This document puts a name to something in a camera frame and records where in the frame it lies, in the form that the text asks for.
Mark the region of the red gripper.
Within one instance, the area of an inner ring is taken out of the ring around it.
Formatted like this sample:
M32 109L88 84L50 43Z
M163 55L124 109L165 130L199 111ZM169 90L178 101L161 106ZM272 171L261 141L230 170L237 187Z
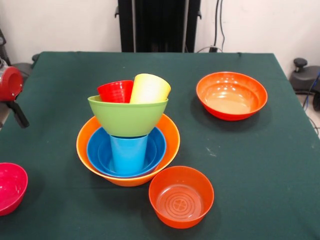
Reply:
M20 106L14 101L23 90L23 84L22 74L16 67L3 66L0 69L0 101L6 102L19 126L25 129L30 123Z

